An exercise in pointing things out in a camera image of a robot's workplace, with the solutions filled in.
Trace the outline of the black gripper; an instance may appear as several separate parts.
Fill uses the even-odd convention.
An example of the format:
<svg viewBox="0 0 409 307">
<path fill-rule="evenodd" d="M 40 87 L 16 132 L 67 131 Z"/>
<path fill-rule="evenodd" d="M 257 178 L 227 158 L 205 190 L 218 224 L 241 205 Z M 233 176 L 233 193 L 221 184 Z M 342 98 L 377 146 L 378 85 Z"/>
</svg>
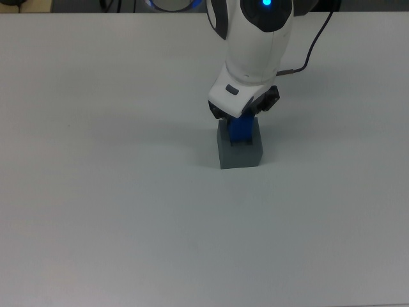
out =
<svg viewBox="0 0 409 307">
<path fill-rule="evenodd" d="M 239 118 L 245 114 L 256 115 L 260 112 L 269 111 L 273 105 L 280 99 L 279 90 L 276 86 L 271 86 L 268 91 L 259 96 L 257 99 L 251 97 L 246 105 L 240 108 L 240 112 L 237 114 L 226 112 L 225 109 L 221 109 L 211 101 L 208 101 L 210 112 L 212 115 L 220 120 L 230 120 L 232 118 Z"/>
</svg>

